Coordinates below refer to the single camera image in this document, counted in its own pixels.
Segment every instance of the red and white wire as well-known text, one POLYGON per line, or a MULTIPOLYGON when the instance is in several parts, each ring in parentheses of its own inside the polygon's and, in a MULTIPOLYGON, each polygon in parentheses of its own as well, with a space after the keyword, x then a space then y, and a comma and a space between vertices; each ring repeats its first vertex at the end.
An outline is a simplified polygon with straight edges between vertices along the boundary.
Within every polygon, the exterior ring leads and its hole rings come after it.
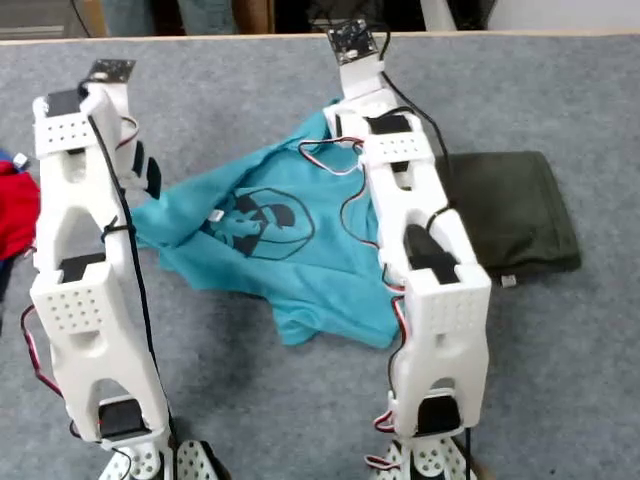
POLYGON ((56 385, 53 380, 42 373, 42 367, 40 365, 40 357, 38 356, 36 342, 33 339, 33 335, 31 335, 31 332, 27 329, 27 318, 34 310, 35 307, 33 305, 29 305, 20 316, 20 329, 22 330, 22 335, 24 336, 24 340, 27 343, 27 349, 29 350, 29 358, 31 359, 33 372, 35 373, 38 380, 49 387, 55 394, 62 397, 62 391, 60 390, 60 387, 58 387, 58 385, 56 385))
POLYGON ((306 145, 323 145, 323 144, 333 144, 333 143, 342 143, 342 142, 351 142, 357 146, 361 146, 363 144, 363 141, 356 137, 338 137, 338 138, 329 138, 327 140, 302 140, 298 144, 298 151, 304 158, 306 158, 308 161, 313 163, 316 167, 322 168, 323 170, 326 170, 332 175, 342 177, 345 175, 349 175, 354 170, 356 170, 358 168, 358 163, 356 162, 355 165, 353 165, 352 167, 346 170, 334 170, 328 165, 325 165, 324 163, 322 163, 320 160, 318 160, 316 157, 314 157, 307 150, 304 149, 306 145))
POLYGON ((134 138, 138 136, 138 132, 140 131, 140 126, 138 125, 138 122, 136 122, 133 118, 131 117, 120 117, 120 118, 122 118, 122 120, 125 120, 133 125, 133 132, 128 137, 120 140, 120 143, 116 145, 116 150, 118 150, 121 147, 124 147, 127 143, 131 142, 134 138))
POLYGON ((373 421, 373 428, 375 428, 376 430, 382 433, 393 433, 395 431, 395 429, 393 428, 393 425, 390 423, 385 423, 389 421, 392 413, 393 412, 391 410, 387 410, 378 418, 376 418, 373 421))
POLYGON ((364 463, 376 470, 388 471, 393 470, 394 468, 400 468, 399 463, 392 463, 386 458, 382 458, 377 455, 365 455, 364 463))
POLYGON ((400 306, 400 302, 402 300, 404 300, 404 295, 393 297, 391 299, 391 306, 393 307, 393 313, 395 313, 396 318, 398 319, 398 324, 402 333, 402 345, 404 345, 404 343, 407 341, 407 338, 409 337, 409 324, 407 323, 407 319, 404 316, 402 307, 400 306))

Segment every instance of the black cable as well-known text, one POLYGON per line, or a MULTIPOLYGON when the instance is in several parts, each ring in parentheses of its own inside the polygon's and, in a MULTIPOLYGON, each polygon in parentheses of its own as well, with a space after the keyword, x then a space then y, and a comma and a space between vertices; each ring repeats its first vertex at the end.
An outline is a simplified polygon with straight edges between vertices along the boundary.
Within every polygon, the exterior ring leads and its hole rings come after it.
POLYGON ((465 449, 465 460, 466 464, 466 480, 471 480, 471 429, 467 428, 464 431, 465 441, 467 443, 467 448, 465 449))
MULTIPOLYGON (((81 98, 84 98, 85 91, 82 90, 82 83, 78 87, 78 93, 81 98)), ((156 360, 156 352, 153 346, 153 334, 151 331, 151 318, 149 316, 149 304, 147 302, 147 290, 144 286, 144 279, 142 278, 142 268, 140 267, 140 258, 138 256, 138 247, 136 244, 136 235, 133 227, 133 221, 131 219, 131 212, 129 211, 129 204, 127 203, 127 199, 124 195, 124 189, 120 185, 120 181, 118 180, 118 176, 116 175, 115 169, 113 167, 113 162, 111 161, 111 156, 109 155, 109 151, 107 150, 107 146, 104 143, 104 139, 102 138, 102 134, 100 130, 98 130, 98 126, 96 125, 95 120, 91 115, 87 116, 89 120, 89 124, 91 125, 91 129, 98 140, 98 145, 100 146, 100 150, 102 155, 105 158, 105 162, 107 163, 107 169, 109 170, 109 176, 111 177, 111 182, 116 190, 116 194, 118 196, 118 200, 120 201, 120 205, 122 206, 122 210, 124 212, 125 224, 127 226, 127 233, 129 236, 129 246, 131 247, 131 257, 133 259, 133 268, 136 274, 136 281, 138 283, 138 289, 140 290, 140 303, 142 305, 142 316, 144 318, 144 329, 147 338, 147 348, 149 349, 149 353, 151 354, 151 359, 153 360, 153 365, 156 368, 156 372, 158 372, 158 362, 156 360)), ((171 435, 176 437, 175 428, 173 424, 173 417, 171 415, 171 409, 169 408, 168 399, 167 399, 167 409, 169 410, 169 429, 171 430, 171 435)))
MULTIPOLYGON (((387 53, 387 50, 389 48, 389 44, 391 43, 391 30, 389 28, 386 29, 386 37, 385 37, 385 42, 384 45, 382 47, 382 50, 380 50, 380 61, 384 60, 384 56, 387 53)), ((453 192, 452 195, 449 195, 448 198, 448 204, 446 205, 446 207, 442 210, 442 211, 438 211, 436 212, 430 219, 429 219, 429 224, 431 224, 433 222, 433 220, 435 219, 435 217, 437 215, 439 215, 440 213, 442 213, 445 210, 448 210, 449 208, 454 208, 454 205, 456 204, 456 194, 454 191, 454 184, 453 184, 453 165, 451 163, 451 159, 449 158, 449 149, 447 149, 447 145, 444 141, 444 135, 442 134, 442 130, 440 130, 440 126, 438 125, 438 123, 433 119, 433 117, 431 117, 431 115, 429 115, 427 112, 425 112, 424 110, 422 110, 418 105, 416 105, 409 97, 407 97, 404 92, 402 90, 400 90, 395 83, 393 83, 393 80, 391 80, 391 78, 389 77, 389 75, 387 74, 387 72, 385 72, 384 70, 380 73, 380 75, 382 76, 382 78, 384 79, 385 82, 387 82, 387 85, 389 85, 389 87, 391 88, 391 90, 393 90, 396 95, 398 95, 402 101, 404 103, 406 103, 410 108, 412 108, 413 110, 415 110, 415 112, 417 112, 422 118, 424 118, 429 125, 431 125, 431 127, 433 128, 433 131, 436 134, 436 138, 438 140, 438 144, 440 145, 440 150, 442 150, 442 158, 445 162, 445 165, 447 167, 447 184, 449 186, 449 191, 453 192)))
POLYGON ((76 18, 78 19, 78 22, 80 22, 80 25, 82 25, 82 29, 84 30, 85 35, 87 35, 87 38, 91 38, 91 33, 89 33, 89 29, 87 28, 87 25, 84 23, 84 20, 82 19, 82 15, 80 15, 80 12, 78 11, 76 0, 69 0, 69 2, 71 3, 71 8, 73 8, 73 11, 76 13, 76 18))
POLYGON ((122 450, 118 450, 117 448, 112 448, 111 450, 113 450, 114 452, 119 453, 120 455, 124 455, 129 460, 129 466, 127 467, 127 471, 124 472, 124 475, 122 475, 122 477, 120 477, 120 480, 124 480, 125 478, 127 478, 129 476, 129 472, 131 471, 131 466, 133 465, 133 459, 131 458, 130 455, 127 455, 122 450))

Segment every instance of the black wire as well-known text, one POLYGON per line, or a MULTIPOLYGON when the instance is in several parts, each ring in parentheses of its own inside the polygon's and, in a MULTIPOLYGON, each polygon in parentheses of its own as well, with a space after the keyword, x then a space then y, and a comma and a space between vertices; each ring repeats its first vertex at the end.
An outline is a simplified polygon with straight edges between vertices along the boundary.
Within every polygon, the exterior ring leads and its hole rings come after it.
POLYGON ((401 335, 400 345, 398 345, 398 348, 396 348, 395 351, 391 354, 391 356, 389 357, 389 361, 387 362, 387 379, 389 380, 389 388, 391 389, 391 392, 393 393, 394 397, 396 396, 396 389, 394 388, 393 381, 391 380, 391 367, 393 366, 393 361, 396 358, 396 355, 400 353, 400 350, 402 350, 402 347, 404 347, 404 344, 407 341, 407 332, 404 329, 404 325, 402 325, 402 323, 400 322, 400 318, 398 318, 395 310, 396 302, 400 301, 400 299, 403 299, 403 298, 404 298, 404 295, 396 295, 391 299, 391 308, 393 310, 394 315, 396 315, 396 320, 398 321, 398 327, 400 328, 400 335, 401 335))
POLYGON ((340 224, 342 225, 342 228, 344 229, 344 231, 347 232, 350 237, 355 238, 360 243, 365 243, 367 245, 371 245, 372 247, 378 248, 378 244, 376 242, 372 242, 371 240, 365 240, 364 238, 358 237, 355 233, 349 230, 349 228, 347 228, 347 225, 344 223, 344 209, 347 208, 347 205, 349 205, 349 203, 351 203, 353 199, 355 199, 359 195, 362 195, 362 193, 365 191, 366 188, 367 188, 367 171, 363 167, 362 168, 362 186, 360 187, 360 190, 358 190, 356 193, 348 197, 344 202, 342 202, 342 205, 340 205, 340 224))
MULTIPOLYGON (((78 87, 78 93, 81 97, 84 95, 84 92, 81 91, 81 87, 78 87)), ((138 247, 136 244, 136 235, 135 230, 133 228, 133 221, 131 220, 131 212, 129 211, 129 204, 127 203, 127 199, 124 195, 124 189, 120 185, 120 181, 118 180, 118 176, 116 175, 115 169, 113 167, 113 163, 111 161, 111 156, 109 155, 109 151, 107 150, 107 146, 104 143, 104 139, 102 138, 102 134, 100 130, 98 130, 98 126, 96 125, 95 120, 91 115, 87 116, 89 120, 89 124, 91 125, 91 129, 98 140, 98 145, 100 146, 100 150, 102 151, 102 155, 105 158, 105 162, 107 163, 107 169, 109 170, 109 176, 111 177, 111 182, 116 190, 116 194, 118 195, 118 200, 122 206, 122 210, 124 212, 125 224, 127 225, 127 233, 129 236, 129 246, 131 247, 131 257, 133 259, 133 268, 136 274, 136 281, 138 283, 138 289, 140 290, 140 303, 142 304, 142 316, 144 318, 144 329, 147 338, 147 348, 149 349, 149 353, 151 354, 151 359, 153 360, 153 365, 156 368, 156 372, 158 372, 158 377, 160 373, 158 371, 158 362, 156 360, 156 352, 153 346, 153 334, 151 331, 151 318, 149 316, 149 304, 147 302, 147 290, 144 286, 144 279, 142 278, 142 268, 140 267, 140 258, 138 256, 138 247)), ((171 409, 169 408, 169 403, 167 399, 167 409, 169 410, 169 429, 171 430, 171 434, 175 438, 175 428, 173 424, 173 417, 171 415, 171 409)))
POLYGON ((467 462, 466 465, 466 480, 471 480, 471 429, 467 428, 464 431, 465 441, 467 443, 467 448, 465 449, 465 460, 467 462))
POLYGON ((80 25, 82 25, 82 29, 84 30, 84 33, 87 35, 88 38, 91 38, 89 29, 87 28, 87 25, 84 23, 84 20, 82 19, 82 15, 80 15, 80 12, 78 11, 76 0, 69 0, 69 3, 71 3, 71 8, 73 8, 73 11, 76 13, 76 17, 78 18, 80 25))
MULTIPOLYGON (((73 429, 73 427, 74 427, 74 423, 72 421, 69 424, 69 433, 71 433, 71 435, 73 435, 75 438, 79 438, 80 440, 82 440, 82 438, 80 437, 78 432, 76 432, 73 429)), ((131 456, 127 455, 122 450, 118 450, 117 448, 112 448, 111 450, 113 450, 114 452, 119 453, 120 455, 124 455, 125 457, 127 457, 127 459, 129 459, 129 467, 127 468, 127 471, 124 473, 124 475, 122 475, 122 477, 120 477, 120 480, 124 480, 125 478, 127 478, 127 476, 129 475, 129 472, 131 471, 131 467, 133 465, 133 459, 131 458, 131 456)))
MULTIPOLYGON (((379 56, 380 61, 384 60, 384 56, 387 53, 389 44, 391 43, 391 30, 389 28, 386 29, 386 34, 387 35, 385 37, 384 46, 382 47, 382 50, 380 50, 380 56, 379 56)), ((444 141, 444 135, 442 134, 442 130, 440 130, 440 126, 433 119, 433 117, 431 117, 431 115, 429 115, 427 112, 422 110, 409 97, 407 97, 405 93, 402 90, 400 90, 395 83, 393 83, 393 80, 391 80, 387 72, 383 70, 380 73, 380 75, 385 80, 385 82, 387 82, 387 85, 389 85, 389 87, 396 93, 396 95, 398 95, 402 99, 404 103, 406 103, 410 108, 415 110, 422 118, 424 118, 429 123, 429 125, 431 125, 431 127, 433 128, 433 131, 436 134, 438 144, 440 145, 440 150, 442 151, 442 158, 447 167, 447 184, 449 186, 449 192, 453 192, 453 194, 449 195, 448 204, 446 205, 446 207, 442 211, 436 212, 429 219, 429 224, 431 224, 437 215, 439 215, 445 210, 448 210, 449 208, 453 208, 454 205, 456 204, 456 193, 455 193, 454 184, 453 184, 453 177, 454 177, 453 165, 451 163, 451 159, 449 158, 449 149, 447 148, 447 145, 444 141)))
POLYGON ((131 466, 133 465, 133 459, 131 458, 131 456, 127 455, 122 450, 118 450, 117 448, 112 448, 111 450, 113 450, 114 452, 119 453, 120 455, 124 455, 129 460, 129 467, 127 467, 127 471, 124 472, 124 475, 122 475, 122 477, 120 477, 120 480, 124 480, 125 478, 127 478, 129 476, 129 472, 131 471, 131 466))

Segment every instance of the white plastic frame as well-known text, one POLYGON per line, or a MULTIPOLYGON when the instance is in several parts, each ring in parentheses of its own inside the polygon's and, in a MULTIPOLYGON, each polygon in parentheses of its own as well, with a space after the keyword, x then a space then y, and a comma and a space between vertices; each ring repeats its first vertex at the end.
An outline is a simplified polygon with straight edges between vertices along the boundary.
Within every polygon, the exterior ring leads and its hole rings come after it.
MULTIPOLYGON (((39 273, 30 294, 51 345, 54 377, 67 412, 85 441, 103 448, 146 449, 165 458, 165 479, 173 478, 173 453, 168 448, 168 408, 150 353, 138 340, 123 298, 123 285, 133 274, 131 246, 125 230, 104 238, 106 260, 87 266, 82 279, 62 283, 60 262, 73 256, 68 247, 79 216, 88 213, 102 230, 124 225, 125 215, 98 140, 94 120, 119 177, 130 175, 134 148, 117 146, 128 116, 126 85, 88 84, 80 113, 48 118, 44 98, 34 101, 35 143, 40 160, 41 214, 36 225, 34 264, 39 273), (70 155, 70 150, 84 152, 70 155), (98 408, 122 397, 100 399, 97 384, 111 379, 140 405, 150 433, 110 442, 100 437, 98 408)), ((160 468, 154 461, 146 472, 160 468)))
POLYGON ((408 442, 416 433, 423 399, 441 395, 442 381, 452 388, 463 427, 478 423, 489 361, 485 333, 491 282, 478 265, 458 213, 448 205, 435 157, 419 118, 402 113, 412 131, 373 135, 365 117, 379 116, 397 106, 391 90, 382 85, 382 62, 370 57, 340 68, 345 99, 325 109, 331 132, 364 140, 360 162, 378 217, 379 261, 388 278, 405 286, 408 339, 391 366, 394 392, 389 392, 391 422, 398 437, 408 442), (357 78, 357 74, 376 79, 357 78), (391 169, 408 161, 403 174, 391 169), (412 270, 404 248, 407 226, 430 225, 429 234, 459 263, 458 283, 441 285, 430 269, 412 270))

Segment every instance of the red cloth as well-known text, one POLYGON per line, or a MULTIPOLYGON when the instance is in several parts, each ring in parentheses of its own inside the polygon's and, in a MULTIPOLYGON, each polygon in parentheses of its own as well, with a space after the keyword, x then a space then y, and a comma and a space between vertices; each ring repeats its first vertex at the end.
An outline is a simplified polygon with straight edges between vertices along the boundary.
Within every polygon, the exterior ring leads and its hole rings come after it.
POLYGON ((40 189, 26 172, 0 162, 0 260, 23 252, 33 242, 40 213, 40 189))

